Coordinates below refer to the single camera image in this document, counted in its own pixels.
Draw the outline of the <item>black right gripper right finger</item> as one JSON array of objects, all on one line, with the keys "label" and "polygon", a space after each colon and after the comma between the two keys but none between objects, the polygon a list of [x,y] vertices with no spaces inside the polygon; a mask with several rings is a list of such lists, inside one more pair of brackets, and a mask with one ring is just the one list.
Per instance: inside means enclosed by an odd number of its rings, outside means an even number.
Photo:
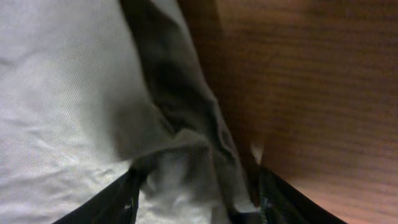
[{"label": "black right gripper right finger", "polygon": [[259,173],[262,224],[346,224],[271,170]]}]

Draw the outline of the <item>grey shorts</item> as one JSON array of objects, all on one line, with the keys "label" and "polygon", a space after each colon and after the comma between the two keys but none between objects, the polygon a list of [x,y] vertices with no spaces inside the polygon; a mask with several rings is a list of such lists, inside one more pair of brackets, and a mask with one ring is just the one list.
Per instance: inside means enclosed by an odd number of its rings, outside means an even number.
[{"label": "grey shorts", "polygon": [[1,2],[1,222],[54,223],[129,169],[135,223],[257,223],[177,1]]}]

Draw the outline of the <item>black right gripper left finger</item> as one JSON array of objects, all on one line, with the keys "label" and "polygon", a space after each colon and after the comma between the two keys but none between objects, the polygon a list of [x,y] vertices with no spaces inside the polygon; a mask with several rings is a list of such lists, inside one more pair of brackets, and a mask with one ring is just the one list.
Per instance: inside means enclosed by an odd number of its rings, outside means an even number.
[{"label": "black right gripper left finger", "polygon": [[135,224],[140,173],[129,169],[89,201],[54,224]]}]

